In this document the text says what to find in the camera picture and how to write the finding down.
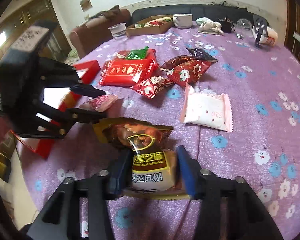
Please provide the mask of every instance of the sofa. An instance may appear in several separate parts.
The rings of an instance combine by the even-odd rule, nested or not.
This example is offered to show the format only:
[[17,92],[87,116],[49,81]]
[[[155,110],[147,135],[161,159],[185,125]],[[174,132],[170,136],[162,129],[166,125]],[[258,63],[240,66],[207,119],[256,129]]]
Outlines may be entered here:
[[70,32],[70,41],[77,49],[79,58],[93,51],[96,47],[105,41],[112,39],[109,27],[118,23],[126,22],[127,26],[140,20],[154,15],[190,13],[193,20],[200,17],[208,17],[213,21],[228,17],[234,23],[240,18],[246,18],[253,23],[253,13],[248,12],[247,8],[227,7],[221,5],[203,5],[203,4],[178,4],[141,8],[135,10],[130,16],[127,9],[122,9],[112,21],[101,16],[89,20],[80,27]]

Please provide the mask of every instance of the pink candy wrapper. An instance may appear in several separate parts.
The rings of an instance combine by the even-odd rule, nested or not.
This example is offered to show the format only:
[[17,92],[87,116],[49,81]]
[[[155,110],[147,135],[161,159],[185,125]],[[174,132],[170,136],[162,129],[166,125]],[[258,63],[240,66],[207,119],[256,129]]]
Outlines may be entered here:
[[232,110],[228,95],[196,93],[189,84],[186,85],[185,95],[180,118],[182,123],[194,123],[233,132]]
[[81,104],[79,108],[97,111],[97,112],[104,112],[106,111],[115,101],[117,101],[117,95],[103,95],[98,96],[93,99],[89,99],[87,102]]

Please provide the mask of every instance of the dark brown candy wrapper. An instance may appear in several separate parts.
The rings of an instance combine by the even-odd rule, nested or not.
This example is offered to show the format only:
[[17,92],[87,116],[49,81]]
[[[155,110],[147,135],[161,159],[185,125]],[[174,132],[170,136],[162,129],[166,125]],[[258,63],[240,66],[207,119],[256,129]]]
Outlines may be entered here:
[[215,59],[214,57],[210,56],[207,52],[205,52],[202,49],[189,49],[186,48],[189,53],[193,56],[196,57],[198,60],[204,60],[204,61],[209,61],[209,62],[218,62],[219,60]]
[[175,68],[176,66],[180,65],[181,63],[185,63],[187,61],[195,59],[200,60],[200,58],[198,57],[181,55],[167,60],[165,63],[162,64],[162,66],[159,69],[163,71],[169,71]]

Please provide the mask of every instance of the brown armchair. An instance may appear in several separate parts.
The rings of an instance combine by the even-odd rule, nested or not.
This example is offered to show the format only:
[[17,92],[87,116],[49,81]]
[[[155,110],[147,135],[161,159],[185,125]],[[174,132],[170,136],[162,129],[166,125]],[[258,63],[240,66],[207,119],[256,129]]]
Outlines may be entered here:
[[111,20],[104,16],[99,16],[74,28],[70,32],[69,38],[72,45],[76,48],[79,58],[83,58],[96,47],[113,38],[111,32],[108,30],[109,27],[124,22],[128,25],[130,18],[130,12],[127,9],[122,9]]

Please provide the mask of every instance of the floral tablecloth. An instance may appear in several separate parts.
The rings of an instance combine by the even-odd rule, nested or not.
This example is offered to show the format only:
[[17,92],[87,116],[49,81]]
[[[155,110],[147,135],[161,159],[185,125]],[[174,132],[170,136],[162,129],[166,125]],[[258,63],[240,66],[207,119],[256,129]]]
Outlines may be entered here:
[[[283,47],[260,50],[253,40],[197,33],[197,26],[165,34],[110,40],[80,62],[97,59],[102,66],[120,50],[156,49],[161,65],[186,47],[203,48],[219,62],[195,86],[204,93],[225,93],[232,104],[234,131],[180,123],[184,89],[174,85],[148,100],[129,88],[101,89],[122,98],[111,116],[133,117],[153,124],[172,125],[168,147],[184,145],[203,168],[220,177],[244,177],[258,194],[285,240],[300,231],[300,64]],[[100,73],[92,83],[99,88]],[[65,176],[83,179],[105,168],[118,156],[101,145],[87,124],[76,124],[43,160],[22,148],[22,168],[32,199],[41,209]],[[121,197],[109,201],[116,239],[191,239],[198,201],[158,201]],[[88,236],[87,200],[82,204],[82,236]]]

